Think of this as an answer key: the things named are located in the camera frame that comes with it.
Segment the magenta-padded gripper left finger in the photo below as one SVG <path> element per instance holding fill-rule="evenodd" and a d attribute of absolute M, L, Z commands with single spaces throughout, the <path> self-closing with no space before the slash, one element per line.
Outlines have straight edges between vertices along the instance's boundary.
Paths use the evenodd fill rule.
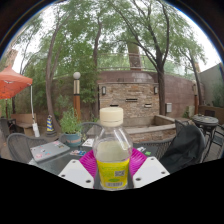
<path fill-rule="evenodd" d="M 79 160 L 72 159 L 59 173 L 59 177 L 84 188 L 94 188 L 97 162 L 90 150 Z"/>

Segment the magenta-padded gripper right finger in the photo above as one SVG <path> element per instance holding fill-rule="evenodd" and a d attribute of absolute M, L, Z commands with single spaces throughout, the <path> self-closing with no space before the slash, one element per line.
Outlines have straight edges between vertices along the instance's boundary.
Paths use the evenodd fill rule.
<path fill-rule="evenodd" d="M 134 188 L 143 187 L 169 175 L 169 172 L 156 157 L 147 157 L 137 149 L 132 151 L 129 172 Z"/>

